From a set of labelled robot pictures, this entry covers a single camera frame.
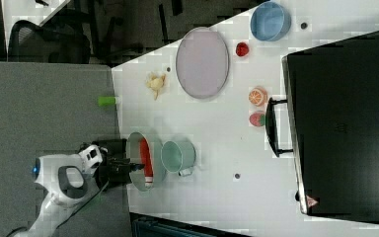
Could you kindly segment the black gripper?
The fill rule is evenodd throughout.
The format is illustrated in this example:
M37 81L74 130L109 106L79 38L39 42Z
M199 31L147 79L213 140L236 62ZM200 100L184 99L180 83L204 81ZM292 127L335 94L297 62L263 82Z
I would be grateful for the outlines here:
M144 164L129 163L129 159L109 158L96 170L95 178L97 186L101 189L112 189L131 183L129 172L142 170Z

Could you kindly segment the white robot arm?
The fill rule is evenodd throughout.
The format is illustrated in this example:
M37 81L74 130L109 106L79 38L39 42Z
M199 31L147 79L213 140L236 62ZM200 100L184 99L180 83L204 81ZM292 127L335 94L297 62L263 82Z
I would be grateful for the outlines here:
M13 237L51 237L108 185L97 185L95 172L102 164L102 155L56 154L37 158L35 183L47 194L34 224L24 231L18 229Z

